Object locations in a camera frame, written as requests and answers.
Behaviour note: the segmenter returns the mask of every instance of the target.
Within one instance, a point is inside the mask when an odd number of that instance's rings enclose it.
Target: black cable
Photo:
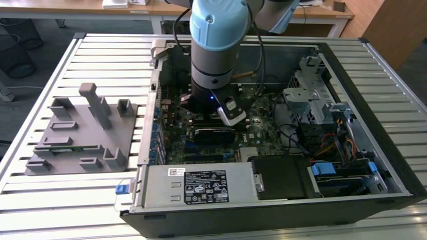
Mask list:
[[[9,141],[9,140],[0,140],[0,144],[11,144],[11,141]]]
[[[254,29],[254,33],[256,33],[256,37],[257,37],[257,42],[258,42],[258,61],[257,61],[257,66],[253,70],[253,73],[257,73],[261,69],[261,77],[260,77],[260,85],[258,85],[258,91],[256,91],[257,96],[261,94],[262,92],[262,88],[264,88],[264,79],[265,79],[265,49],[264,49],[264,43],[262,43],[262,38],[260,35],[260,30],[258,30],[258,26],[256,25],[254,19],[253,19],[253,14],[252,14],[252,9],[249,4],[246,4],[246,9],[248,9],[248,16],[250,19],[250,24],[253,25],[253,29]]]
[[[306,23],[306,14],[305,14],[305,7],[304,7],[304,5],[301,5],[301,4],[297,4],[300,7],[301,7],[301,9],[302,9],[302,12],[304,12],[304,24],[301,25],[301,28],[300,28],[300,36],[302,37],[304,36],[304,28],[305,28],[305,23]]]
[[[183,17],[183,15],[189,12],[189,8],[186,8],[186,10],[178,15],[178,17],[175,18],[174,22],[173,22],[173,25],[171,25],[171,33],[173,33],[173,38],[174,38],[174,42],[175,42],[175,45],[179,49],[179,51],[182,52],[183,49],[182,49],[182,46],[179,44],[179,41],[178,41],[178,37],[175,36],[175,23],[181,20],[181,18]]]
[[[6,95],[3,94],[3,92],[1,91],[1,88],[0,88],[0,94],[1,94],[2,96],[6,96]]]
[[[297,148],[301,150],[301,153],[304,153],[306,156],[312,156],[312,154],[309,153],[309,151],[306,151],[306,149],[302,147],[302,145],[289,136],[286,135],[280,127],[277,126],[277,123],[276,123],[276,118],[274,118],[274,115],[276,115],[276,106],[277,106],[277,102],[278,102],[278,96],[277,96],[277,99],[273,103],[273,107],[272,107],[272,114],[270,114],[270,117],[272,117],[272,124],[274,126],[274,128],[277,129],[277,131],[280,132],[280,134],[290,141],[294,143],[294,145],[297,146]]]
[[[289,135],[289,138],[292,138],[292,136],[293,135],[296,135],[297,133],[296,132],[293,132],[290,135]],[[286,145],[286,154],[301,154],[302,153],[302,151],[300,151],[300,152],[290,152],[290,149],[298,149],[297,147],[293,147],[292,145],[290,145],[290,139],[288,139],[288,145]]]
[[[289,126],[290,128],[294,128],[294,129],[298,127],[298,126],[296,126],[294,124],[290,124],[290,123],[282,123],[277,127],[282,127],[282,126]]]

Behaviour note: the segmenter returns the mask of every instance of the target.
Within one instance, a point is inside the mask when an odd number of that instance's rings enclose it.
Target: metal case frame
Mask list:
[[[157,41],[171,41],[173,37],[170,35],[78,33],[74,38],[0,162],[1,239],[74,240],[101,239],[106,236],[143,239],[118,217],[115,211],[129,209],[131,198],[130,194],[115,196],[114,187],[133,179],[138,170],[137,160],[149,80],[151,74],[158,72],[149,67],[151,44]],[[189,40],[190,38],[179,36],[178,39]],[[257,38],[246,36],[244,39],[252,46],[248,47],[250,51],[241,54],[248,60],[245,64],[248,69],[242,70],[249,71],[257,63],[257,58],[250,60],[248,57],[258,53],[254,46]],[[427,107],[372,45],[352,38],[262,36],[262,39],[265,42],[274,43],[322,42],[328,44],[416,177],[427,186]],[[280,47],[265,47],[268,56],[281,51]],[[281,63],[282,61],[268,60],[266,67],[274,67]],[[99,95],[105,96],[110,103],[115,103],[117,99],[130,98],[130,101],[137,104],[131,156],[126,170],[119,173],[23,176],[25,164],[49,121],[45,118],[51,116],[51,112],[46,109],[49,102],[54,97],[61,96],[74,99],[74,104],[85,104],[74,96],[78,93],[81,81],[87,77],[98,84],[98,89],[102,91]],[[330,80],[330,85],[340,99],[345,101],[346,97],[341,93],[337,80]],[[318,236],[330,240],[424,239],[425,214],[424,200],[398,210],[382,211],[354,224],[264,231],[250,229],[246,232],[198,235],[185,239],[276,240],[306,238],[306,236]]]
[[[324,42],[264,42],[265,45],[316,46],[322,61],[338,81],[346,101],[357,117],[365,123],[370,140],[377,144],[406,192],[358,197],[265,201],[258,204],[220,204],[205,206],[143,209],[137,203],[143,198],[143,185],[149,167],[141,162],[137,170],[138,187],[134,190],[133,206],[119,212],[121,219],[146,238],[166,238],[186,235],[214,235],[230,232],[298,228],[318,225],[350,224],[368,216],[390,209],[400,209],[427,198],[427,191],[397,150],[329,46]]]

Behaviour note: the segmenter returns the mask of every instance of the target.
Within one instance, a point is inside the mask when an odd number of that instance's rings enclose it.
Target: white desk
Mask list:
[[[185,10],[161,0],[150,0],[147,5],[129,5],[127,8],[102,9],[102,0],[2,0],[0,18],[55,19],[62,25],[66,19],[86,20],[149,20],[153,34],[162,34],[161,22],[173,21]],[[348,20],[353,18],[349,10],[337,12],[318,6],[296,9],[290,23],[332,25],[328,37],[341,35]]]

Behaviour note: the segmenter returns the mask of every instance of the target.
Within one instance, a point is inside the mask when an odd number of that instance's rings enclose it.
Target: floor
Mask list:
[[[42,87],[45,85],[66,46],[77,32],[103,34],[153,33],[149,21],[142,20],[66,20],[65,28],[58,28],[51,19],[34,19],[33,23],[43,41],[42,47],[29,51],[37,70],[30,76],[21,79],[9,79],[0,72],[0,79],[6,87]],[[427,41],[422,42],[398,71],[398,75],[424,104],[427,104],[427,84],[421,82],[421,79],[425,79],[427,76],[425,66]],[[6,141],[13,140],[39,94],[39,89],[35,88],[13,88],[10,91],[14,94],[14,101],[9,103],[0,101],[0,140]],[[0,143],[0,157],[5,154],[6,149],[7,145]]]

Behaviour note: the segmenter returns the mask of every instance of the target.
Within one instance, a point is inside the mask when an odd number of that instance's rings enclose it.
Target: blue latch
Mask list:
[[[370,169],[372,173],[374,173],[378,170],[376,165],[374,165],[374,162],[369,161],[366,163],[366,165],[368,165],[368,168]]]
[[[122,184],[114,186],[114,194],[115,195],[122,195],[122,194],[129,194],[129,184]]]
[[[316,175],[332,175],[336,174],[332,163],[318,162],[310,166],[312,174]]]
[[[154,113],[155,116],[159,115],[159,108],[158,108],[157,106],[155,106],[154,109],[153,109],[153,113]]]
[[[155,152],[154,151],[149,151],[149,158],[153,159],[155,157]]]

